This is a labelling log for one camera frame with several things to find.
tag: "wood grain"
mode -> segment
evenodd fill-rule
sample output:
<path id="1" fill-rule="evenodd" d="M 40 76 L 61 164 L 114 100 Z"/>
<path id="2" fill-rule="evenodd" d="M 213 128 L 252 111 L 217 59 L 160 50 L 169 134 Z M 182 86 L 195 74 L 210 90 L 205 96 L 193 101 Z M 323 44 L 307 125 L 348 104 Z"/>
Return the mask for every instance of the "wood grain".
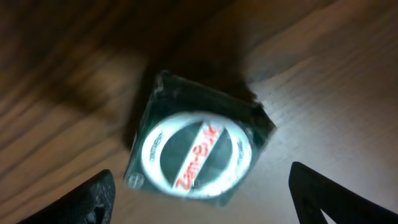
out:
<path id="1" fill-rule="evenodd" d="M 393 0 L 0 1 L 0 222 L 111 169 L 112 223 L 298 223 L 293 161 L 398 212 L 397 60 Z M 122 183 L 162 69 L 278 126 L 226 208 Z"/>

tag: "brown wood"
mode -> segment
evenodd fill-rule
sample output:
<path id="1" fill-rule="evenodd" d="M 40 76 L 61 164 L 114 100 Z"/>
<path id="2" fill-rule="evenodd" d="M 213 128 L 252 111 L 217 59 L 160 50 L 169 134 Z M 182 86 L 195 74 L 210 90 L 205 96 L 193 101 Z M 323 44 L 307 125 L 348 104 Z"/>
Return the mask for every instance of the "brown wood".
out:
<path id="1" fill-rule="evenodd" d="M 0 1 L 0 223 L 102 169 L 112 223 L 298 223 L 300 161 L 398 212 L 398 2 Z M 226 208 L 122 183 L 162 69 L 257 97 L 278 130 Z"/>

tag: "wooden table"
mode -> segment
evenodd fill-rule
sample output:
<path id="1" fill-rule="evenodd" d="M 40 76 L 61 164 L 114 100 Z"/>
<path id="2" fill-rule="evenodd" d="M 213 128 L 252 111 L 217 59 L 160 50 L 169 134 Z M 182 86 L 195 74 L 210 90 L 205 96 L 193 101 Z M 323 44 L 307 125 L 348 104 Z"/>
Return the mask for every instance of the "wooden table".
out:
<path id="1" fill-rule="evenodd" d="M 0 1 L 0 223 L 102 169 L 112 223 L 298 223 L 293 161 L 398 212 L 397 61 L 394 0 Z M 162 69 L 278 126 L 226 208 L 122 183 Z"/>

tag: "wooden surface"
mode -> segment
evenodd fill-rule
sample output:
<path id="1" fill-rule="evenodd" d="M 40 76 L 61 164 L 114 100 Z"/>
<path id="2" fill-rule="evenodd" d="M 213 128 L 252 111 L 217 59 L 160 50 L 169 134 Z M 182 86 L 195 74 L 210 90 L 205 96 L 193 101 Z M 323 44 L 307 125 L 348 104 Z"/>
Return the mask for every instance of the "wooden surface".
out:
<path id="1" fill-rule="evenodd" d="M 398 212 L 398 1 L 0 1 L 0 223 L 102 169 L 112 223 L 298 223 L 300 161 Z M 226 208 L 121 178 L 154 75 L 257 97 L 278 130 Z"/>

